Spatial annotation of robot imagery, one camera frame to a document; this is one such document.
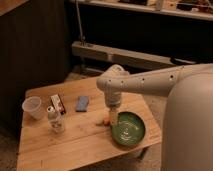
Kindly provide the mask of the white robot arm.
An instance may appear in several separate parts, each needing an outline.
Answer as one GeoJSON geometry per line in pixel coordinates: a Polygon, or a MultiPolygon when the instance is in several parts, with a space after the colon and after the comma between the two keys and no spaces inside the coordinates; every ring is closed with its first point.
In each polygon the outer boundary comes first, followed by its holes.
{"type": "Polygon", "coordinates": [[[161,171],[213,171],[213,63],[130,74],[113,65],[97,78],[109,108],[123,92],[165,96],[161,171]]]}

